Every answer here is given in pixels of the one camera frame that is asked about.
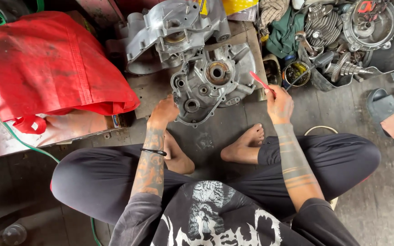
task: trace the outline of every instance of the tattooed arm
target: tattooed arm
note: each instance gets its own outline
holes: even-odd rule
[[[282,175],[291,201],[296,211],[299,211],[306,200],[310,198],[324,199],[324,197],[294,135],[293,125],[290,123],[294,107],[293,100],[285,89],[277,85],[269,87],[276,92],[276,99],[274,99],[273,94],[266,90],[267,112],[279,138]]]
[[[172,95],[161,100],[147,121],[147,134],[143,148],[163,150],[167,124],[176,119],[178,114],[179,109],[174,103]],[[163,191],[164,157],[160,154],[142,151],[130,197],[136,193],[151,193],[162,197]]]

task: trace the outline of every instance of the red toothbrush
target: red toothbrush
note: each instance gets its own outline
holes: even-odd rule
[[[269,89],[272,93],[273,93],[273,97],[276,98],[276,92],[273,91],[272,89],[270,89],[270,87],[268,85],[266,85],[264,82],[262,82],[262,80],[258,77],[258,75],[256,75],[254,72],[250,71],[249,72],[250,75],[256,80],[258,81],[264,88]]]

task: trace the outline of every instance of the black bracelet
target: black bracelet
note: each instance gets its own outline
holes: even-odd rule
[[[145,152],[160,154],[161,156],[167,156],[167,152],[162,151],[162,150],[151,150],[151,149],[140,149],[140,150],[145,151]]]

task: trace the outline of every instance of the hand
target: hand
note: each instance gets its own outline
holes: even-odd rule
[[[275,99],[273,93],[265,89],[265,94],[267,96],[267,113],[273,125],[290,123],[290,117],[294,108],[294,102],[291,96],[284,88],[278,85],[268,86],[276,93]]]
[[[166,99],[159,101],[153,112],[151,112],[151,117],[148,119],[149,124],[156,124],[159,126],[167,126],[168,122],[172,122],[177,118],[179,114],[179,108],[172,94],[169,94]]]

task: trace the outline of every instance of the checkered cloth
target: checkered cloth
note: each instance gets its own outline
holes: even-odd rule
[[[261,41],[268,38],[268,25],[272,21],[278,21],[288,9],[290,0],[261,0],[259,2],[261,16],[258,20],[258,26],[261,34]]]

